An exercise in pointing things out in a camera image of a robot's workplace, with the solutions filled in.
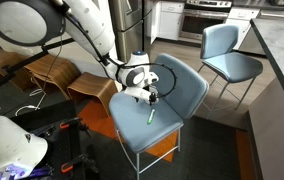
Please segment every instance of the pen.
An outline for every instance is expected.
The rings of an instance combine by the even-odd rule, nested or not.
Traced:
[[[152,109],[150,117],[148,119],[148,123],[147,124],[151,124],[152,123],[152,119],[153,119],[153,115],[154,115],[155,109]]]

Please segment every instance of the chair seat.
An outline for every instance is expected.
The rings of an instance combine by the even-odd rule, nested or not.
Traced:
[[[155,113],[152,123],[148,125],[152,109]],[[163,99],[150,106],[143,100],[136,102],[133,97],[119,92],[112,97],[110,110],[116,127],[135,153],[152,147],[183,126],[183,119]]]
[[[203,64],[229,83],[238,83],[252,79],[263,71],[260,61],[237,52],[205,59]]]

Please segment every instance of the chair backrest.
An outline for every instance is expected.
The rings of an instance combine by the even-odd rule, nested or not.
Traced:
[[[177,77],[175,89],[160,101],[165,100],[183,119],[189,119],[209,90],[207,81],[193,68],[168,54],[159,54],[155,63],[172,68]],[[161,66],[153,66],[151,71],[159,76],[154,84],[159,93],[168,92],[174,82],[170,71]]]
[[[201,59],[229,53],[238,41],[238,26],[218,24],[203,30]]]

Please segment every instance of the oven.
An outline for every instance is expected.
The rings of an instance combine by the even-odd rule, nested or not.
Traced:
[[[231,10],[231,1],[187,0],[184,6],[180,38],[202,41],[206,27],[222,24]]]

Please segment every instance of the gray chair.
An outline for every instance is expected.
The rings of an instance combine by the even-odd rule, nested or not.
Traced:
[[[204,66],[207,66],[217,74],[210,86],[216,81],[218,76],[222,77],[226,81],[226,84],[223,86],[223,89],[213,107],[209,108],[205,104],[205,106],[210,110],[207,118],[210,118],[212,112],[223,109],[216,109],[216,106],[224,91],[229,91],[227,89],[229,84],[240,83],[251,79],[251,82],[241,99],[229,91],[239,101],[235,108],[237,109],[249,91],[255,78],[263,71],[263,66],[260,61],[238,52],[232,52],[233,47],[238,40],[238,31],[239,29],[237,26],[228,24],[210,26],[205,28],[203,31],[200,55],[203,65],[200,67],[198,72],[200,72]]]
[[[117,137],[131,165],[136,170],[137,179],[142,172],[173,150],[178,148],[180,151],[180,128],[183,126],[183,121],[193,116],[209,89],[206,80],[177,58],[160,54],[155,63],[165,64],[172,68],[176,74],[176,86],[170,94],[160,98],[159,102],[152,106],[143,100],[136,102],[133,97],[123,92],[115,94],[110,101],[110,111],[114,119]],[[152,71],[159,76],[159,81],[154,84],[159,94],[168,92],[174,82],[170,72],[161,66],[153,66]],[[152,109],[155,110],[153,121],[151,124],[147,124]],[[177,145],[141,169],[140,153],[175,131],[178,131]],[[136,154],[136,165],[128,156],[121,142],[120,134],[129,149]]]

